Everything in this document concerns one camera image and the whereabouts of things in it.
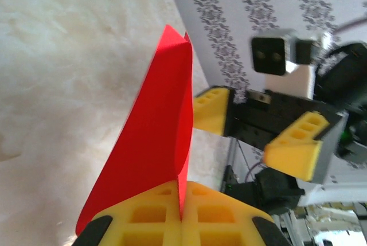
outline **red paper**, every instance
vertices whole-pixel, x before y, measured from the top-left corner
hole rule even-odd
[[[101,210],[175,179],[182,212],[192,127],[192,46],[166,26],[130,116],[81,211],[77,235]]]

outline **yellow plastic part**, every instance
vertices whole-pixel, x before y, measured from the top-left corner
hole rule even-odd
[[[329,125],[317,112],[307,112],[266,145],[263,161],[269,167],[311,181],[322,141],[314,138]]]
[[[230,90],[211,88],[194,98],[194,128],[223,135]]]
[[[171,181],[98,213],[113,218],[99,246],[266,246],[252,219],[268,214],[188,182],[181,221],[177,191]]]
[[[195,182],[188,182],[182,219],[182,246],[266,246],[253,217],[261,210]]]
[[[177,182],[171,181],[116,204],[99,246],[181,246]]]

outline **patterned wallpaper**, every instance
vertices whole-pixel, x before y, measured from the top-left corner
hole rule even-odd
[[[248,42],[251,36],[273,28],[294,28],[308,36],[358,18],[367,8],[367,0],[175,1],[209,84],[235,87],[236,101],[243,100],[247,88],[262,90],[264,87],[264,75],[251,67]],[[366,35],[367,27],[361,27],[341,34],[336,43],[367,41]],[[335,62],[335,59],[327,61],[323,70]],[[247,145],[243,145],[243,150],[250,157],[250,164],[261,159],[261,151]],[[337,167],[340,171],[367,169],[366,164],[343,163]]]

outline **yellow 3d-printed bracket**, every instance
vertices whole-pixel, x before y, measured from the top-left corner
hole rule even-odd
[[[164,183],[98,213],[74,246],[289,245],[268,214],[195,182],[183,213],[177,182]]]
[[[321,140],[314,140],[329,122],[317,112],[307,112],[266,145],[264,163],[304,181],[313,178]]]
[[[226,136],[234,95],[234,89],[227,87],[212,87],[199,94],[193,100],[193,127]]]

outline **beige fluffy rug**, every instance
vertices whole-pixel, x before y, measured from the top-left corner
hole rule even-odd
[[[1,245],[71,244],[165,24],[173,0],[0,0]],[[189,179],[216,188],[227,143],[195,131]]]

